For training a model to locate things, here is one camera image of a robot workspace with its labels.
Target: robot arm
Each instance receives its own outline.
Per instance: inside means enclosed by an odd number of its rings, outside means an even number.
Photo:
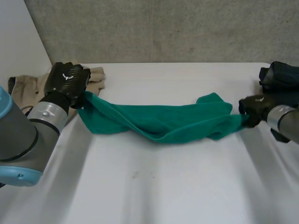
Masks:
[[[45,97],[26,117],[0,89],[0,182],[36,185],[67,120],[69,107],[81,108],[90,70],[56,63],[45,85]]]
[[[255,127],[260,121],[266,121],[276,140],[287,143],[290,140],[299,144],[299,111],[286,105],[277,105],[265,95],[246,97],[239,101],[239,111],[249,115],[243,124]]]

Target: towel fold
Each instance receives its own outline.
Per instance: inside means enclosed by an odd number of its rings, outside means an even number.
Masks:
[[[195,104],[115,105],[91,92],[78,113],[94,134],[113,134],[130,129],[160,143],[186,143],[208,137],[218,140],[242,129],[246,115],[231,115],[232,105],[216,93],[200,97]]]

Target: teal cloth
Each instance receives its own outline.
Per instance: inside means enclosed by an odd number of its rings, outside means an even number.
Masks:
[[[186,143],[208,137],[218,140],[242,129],[246,116],[230,115],[232,105],[216,93],[200,97],[196,104],[115,105],[85,92],[79,115],[93,134],[113,134],[130,129],[160,143]]]

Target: white tabletop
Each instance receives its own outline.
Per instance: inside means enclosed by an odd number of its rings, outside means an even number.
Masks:
[[[88,64],[115,104],[186,105],[216,92],[233,104],[259,89],[265,63]],[[266,124],[219,141],[162,145],[129,131],[92,135],[77,116],[40,183],[0,189],[2,224],[298,223],[299,147]]]

